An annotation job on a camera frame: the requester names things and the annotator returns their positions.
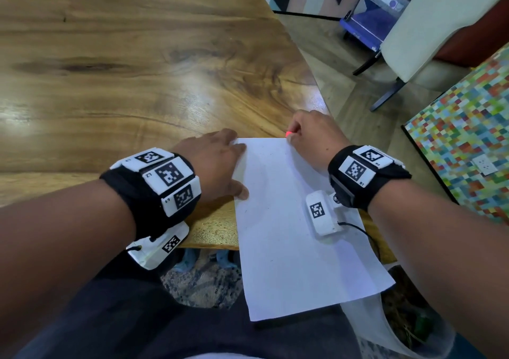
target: black wristband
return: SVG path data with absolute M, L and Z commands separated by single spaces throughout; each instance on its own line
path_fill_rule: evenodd
M 361 147 L 362 146 L 351 145 L 339 151 L 330 161 L 327 170 L 331 176 L 330 181 L 334 191 L 336 191 L 337 194 L 348 197 L 349 204 L 345 204 L 344 201 L 341 203 L 348 207 L 367 211 L 373 197 L 387 182 L 392 179 L 410 179 L 412 175 L 396 163 L 391 163 L 383 168 L 372 165 L 362 157 L 353 153 L 354 150 Z M 339 171 L 341 164 L 343 164 L 348 156 L 376 173 L 375 177 L 365 187 L 361 187 L 357 182 Z
M 186 165 L 194 172 L 191 163 L 184 157 L 174 154 L 175 157 L 180 157 Z M 160 163 L 156 163 L 149 167 L 149 169 L 156 168 Z M 104 180 L 108 185 L 114 189 L 122 200 L 127 204 L 134 217 L 136 224 L 136 239 L 145 237 L 157 238 L 161 236 L 169 227 L 185 220 L 194 210 L 200 195 L 193 198 L 185 206 L 180 208 L 175 214 L 168 217 L 162 207 L 161 198 L 164 194 L 156 194 L 144 181 L 142 174 L 146 169 L 139 172 L 131 171 L 124 166 L 110 169 L 104 172 L 99 178 Z M 178 189 L 185 185 L 190 178 L 186 178 L 179 184 L 175 185 L 173 190 Z

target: table surface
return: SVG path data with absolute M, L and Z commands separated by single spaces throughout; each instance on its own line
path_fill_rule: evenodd
M 0 205 L 229 127 L 283 137 L 327 107 L 265 0 L 0 0 Z M 231 198 L 182 246 L 238 248 Z

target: black cable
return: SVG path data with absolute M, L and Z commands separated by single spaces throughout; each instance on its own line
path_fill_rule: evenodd
M 142 250 L 142 246 L 141 245 L 132 246 L 130 248 L 127 248 L 126 252 L 130 252 L 131 250 Z
M 337 224 L 339 226 L 348 225 L 348 226 L 354 227 L 357 230 L 360 230 L 362 233 L 366 234 L 369 237 L 369 239 L 373 242 L 373 244 L 375 245 L 375 248 L 377 250 L 376 255 L 377 255 L 378 261 L 382 262 L 382 260 L 380 259 L 380 247 L 378 246 L 377 241 L 373 237 L 371 237 L 364 229 L 358 227 L 357 225 L 354 225 L 353 223 L 349 223 L 349 222 L 338 222 Z

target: black chair leg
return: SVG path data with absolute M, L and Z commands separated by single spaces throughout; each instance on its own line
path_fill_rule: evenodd
M 390 90 L 388 90 L 387 92 L 385 92 L 385 95 L 382 96 L 381 98 L 379 98 L 377 100 L 377 102 L 375 104 L 373 104 L 370 108 L 370 111 L 373 112 L 375 111 L 376 109 L 378 109 L 382 104 L 384 104 L 387 100 L 389 100 L 390 98 L 392 98 L 396 92 L 398 92 L 401 88 L 403 88 L 403 86 L 405 85 L 406 83 L 401 80 L 400 78 L 397 78 L 396 79 L 396 82 L 392 85 L 392 87 L 390 88 Z
M 352 74 L 354 76 L 360 75 L 362 72 L 364 72 L 370 66 L 372 66 L 375 62 L 377 62 L 381 55 L 382 55 L 382 52 L 380 52 L 380 51 L 375 52 L 375 54 L 372 55 L 363 65 L 361 65 L 358 69 L 354 70 Z

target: dark pants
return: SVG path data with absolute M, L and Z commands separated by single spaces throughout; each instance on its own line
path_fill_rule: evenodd
M 178 304 L 157 273 L 145 271 L 126 253 L 17 357 L 181 359 L 207 352 L 267 359 L 360 358 L 339 305 L 256 323 L 249 320 L 243 292 L 229 310 L 191 308 Z

